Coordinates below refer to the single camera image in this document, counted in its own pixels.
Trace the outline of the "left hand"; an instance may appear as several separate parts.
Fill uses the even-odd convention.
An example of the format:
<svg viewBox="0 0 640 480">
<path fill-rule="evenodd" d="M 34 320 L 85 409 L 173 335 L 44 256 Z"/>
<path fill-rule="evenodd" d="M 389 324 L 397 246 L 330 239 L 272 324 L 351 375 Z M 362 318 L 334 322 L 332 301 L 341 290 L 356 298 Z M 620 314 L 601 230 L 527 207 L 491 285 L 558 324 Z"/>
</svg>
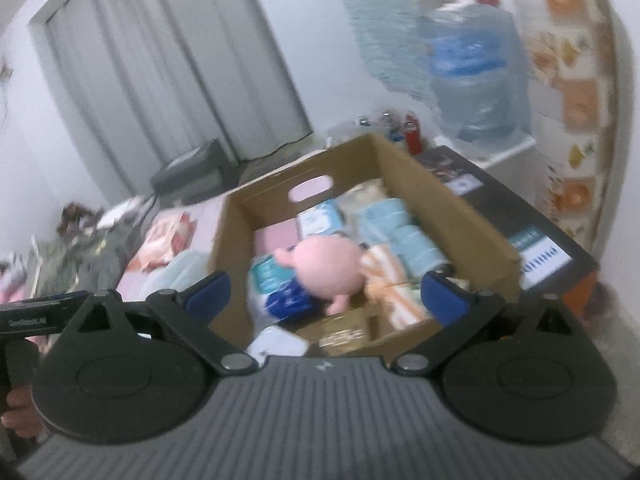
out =
<svg viewBox="0 0 640 480">
<path fill-rule="evenodd" d="M 13 388 L 6 396 L 8 409 L 1 416 L 2 425 L 20 438 L 38 437 L 43 432 L 43 423 L 32 402 L 32 386 Z"/>
</svg>

